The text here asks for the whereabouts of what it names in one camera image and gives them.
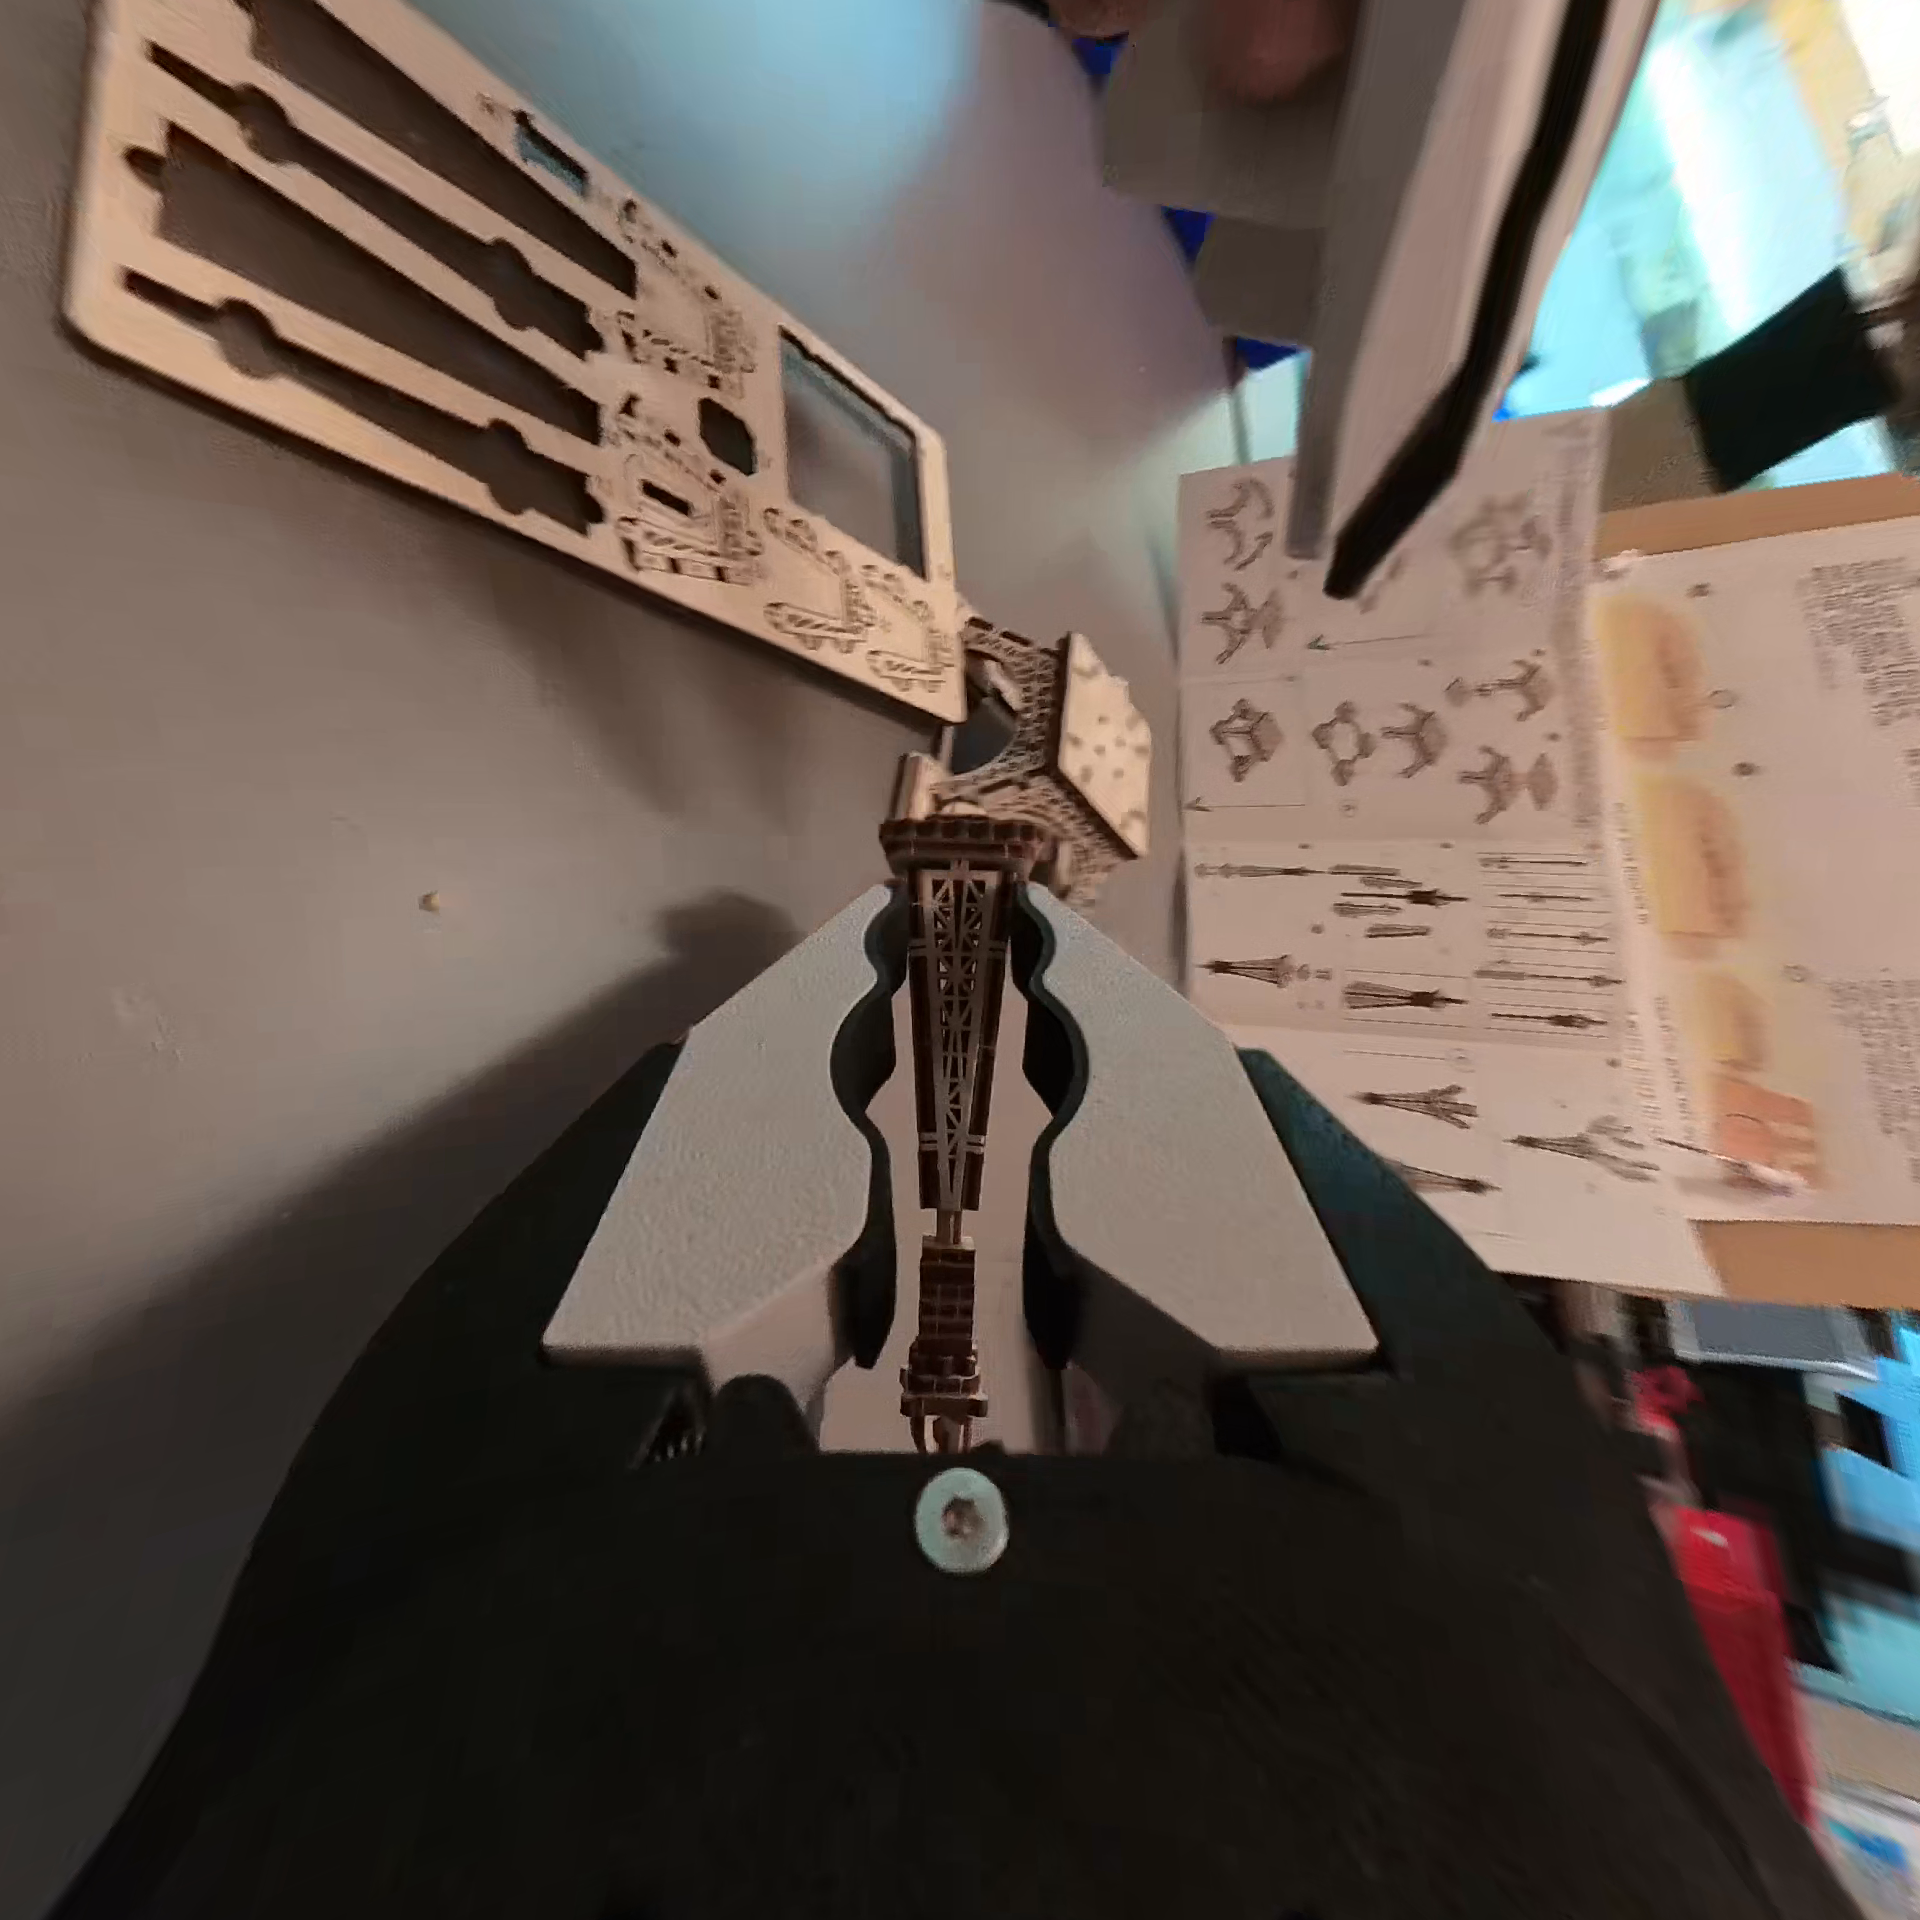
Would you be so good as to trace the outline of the wooden model tower spire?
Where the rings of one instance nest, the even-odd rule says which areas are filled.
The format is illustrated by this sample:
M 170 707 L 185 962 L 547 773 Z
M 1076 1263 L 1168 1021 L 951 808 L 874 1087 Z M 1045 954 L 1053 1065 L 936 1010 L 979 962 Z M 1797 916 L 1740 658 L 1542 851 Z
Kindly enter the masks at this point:
M 971 1454 L 988 1414 L 979 1355 L 979 1248 L 996 1043 L 1016 922 L 1045 836 L 979 811 L 892 820 L 879 847 L 906 902 L 906 992 L 919 1091 L 919 1328 L 899 1410 L 919 1454 Z

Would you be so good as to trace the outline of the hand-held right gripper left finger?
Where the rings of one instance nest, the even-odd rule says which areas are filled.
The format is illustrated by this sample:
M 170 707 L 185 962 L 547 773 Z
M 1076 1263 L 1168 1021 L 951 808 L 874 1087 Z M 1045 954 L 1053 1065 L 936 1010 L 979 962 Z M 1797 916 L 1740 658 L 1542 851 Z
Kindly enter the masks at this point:
M 899 1309 L 896 1157 L 874 1119 L 899 1070 L 906 902 L 859 894 L 698 1021 L 543 1328 L 574 1371 L 657 1371 L 708 1398 L 789 1393 L 823 1438 L 843 1371 Z

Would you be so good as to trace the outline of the wooden model tower base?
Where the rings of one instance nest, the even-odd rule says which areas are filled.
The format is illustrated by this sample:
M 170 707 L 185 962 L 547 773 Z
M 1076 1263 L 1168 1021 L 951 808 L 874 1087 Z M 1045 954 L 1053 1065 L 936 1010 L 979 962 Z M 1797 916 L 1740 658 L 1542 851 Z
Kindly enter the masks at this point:
M 1047 844 L 1037 885 L 1090 914 L 1149 852 L 1149 721 L 1082 632 L 1040 643 L 972 617 L 961 643 L 971 713 L 904 755 L 892 816 L 1028 824 Z

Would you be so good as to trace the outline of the blurred black object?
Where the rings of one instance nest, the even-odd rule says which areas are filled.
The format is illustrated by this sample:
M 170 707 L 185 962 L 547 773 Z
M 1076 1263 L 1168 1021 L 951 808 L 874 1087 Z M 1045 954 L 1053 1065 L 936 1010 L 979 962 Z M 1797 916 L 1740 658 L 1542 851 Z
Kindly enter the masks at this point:
M 1898 326 L 1859 302 L 1847 271 L 1832 271 L 1733 343 L 1678 380 L 1693 442 L 1718 494 L 1832 442 L 1839 431 L 1890 421 L 1902 406 Z

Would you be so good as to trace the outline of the white assembly instruction sheet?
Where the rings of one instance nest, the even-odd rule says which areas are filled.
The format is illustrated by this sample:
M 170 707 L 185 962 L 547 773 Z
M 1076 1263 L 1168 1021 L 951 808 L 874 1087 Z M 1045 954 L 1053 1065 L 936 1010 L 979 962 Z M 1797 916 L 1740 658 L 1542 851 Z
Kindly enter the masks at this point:
M 1186 992 L 1489 1265 L 1716 1299 L 1605 847 L 1604 463 L 1604 412 L 1496 422 L 1354 599 L 1290 462 L 1182 481 Z

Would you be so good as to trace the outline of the blurred red box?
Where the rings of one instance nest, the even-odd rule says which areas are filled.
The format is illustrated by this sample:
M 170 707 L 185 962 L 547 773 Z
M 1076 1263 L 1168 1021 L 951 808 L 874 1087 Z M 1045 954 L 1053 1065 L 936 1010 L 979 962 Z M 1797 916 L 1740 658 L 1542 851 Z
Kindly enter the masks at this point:
M 1813 1827 L 1814 1762 L 1793 1678 L 1781 1562 L 1767 1529 L 1708 1509 L 1696 1490 L 1681 1425 L 1696 1400 L 1696 1385 L 1672 1361 L 1637 1366 L 1625 1376 L 1632 1435 L 1646 1445 L 1643 1495 L 1752 1747 L 1797 1819 Z

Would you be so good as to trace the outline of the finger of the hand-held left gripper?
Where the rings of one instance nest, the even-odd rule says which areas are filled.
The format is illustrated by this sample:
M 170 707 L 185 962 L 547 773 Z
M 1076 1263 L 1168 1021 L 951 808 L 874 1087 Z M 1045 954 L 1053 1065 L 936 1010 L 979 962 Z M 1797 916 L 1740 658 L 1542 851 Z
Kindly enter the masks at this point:
M 1226 96 L 1193 59 L 1117 64 L 1100 171 L 1128 200 L 1204 222 L 1192 277 L 1221 332 L 1313 342 L 1344 96 L 1348 59 L 1273 105 Z
M 1363 3 L 1289 556 L 1353 604 L 1455 486 L 1621 123 L 1657 3 Z

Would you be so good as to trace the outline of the wooden puzzle parts sheet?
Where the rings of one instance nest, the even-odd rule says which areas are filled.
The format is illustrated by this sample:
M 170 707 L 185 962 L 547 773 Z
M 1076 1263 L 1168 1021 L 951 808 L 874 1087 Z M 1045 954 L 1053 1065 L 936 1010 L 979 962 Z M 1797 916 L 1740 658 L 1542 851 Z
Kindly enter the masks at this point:
M 408 3 L 95 3 L 70 331 L 936 721 L 944 442 Z

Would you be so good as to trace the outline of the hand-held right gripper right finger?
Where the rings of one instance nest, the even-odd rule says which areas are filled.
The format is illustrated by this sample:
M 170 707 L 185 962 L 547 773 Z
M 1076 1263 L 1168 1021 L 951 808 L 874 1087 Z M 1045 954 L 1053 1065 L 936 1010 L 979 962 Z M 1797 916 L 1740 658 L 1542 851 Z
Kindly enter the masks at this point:
M 1363 1376 L 1372 1323 L 1234 1043 L 1045 887 L 1016 916 L 1018 1454 L 1100 1454 L 1156 1403 L 1214 1421 L 1269 1376 Z

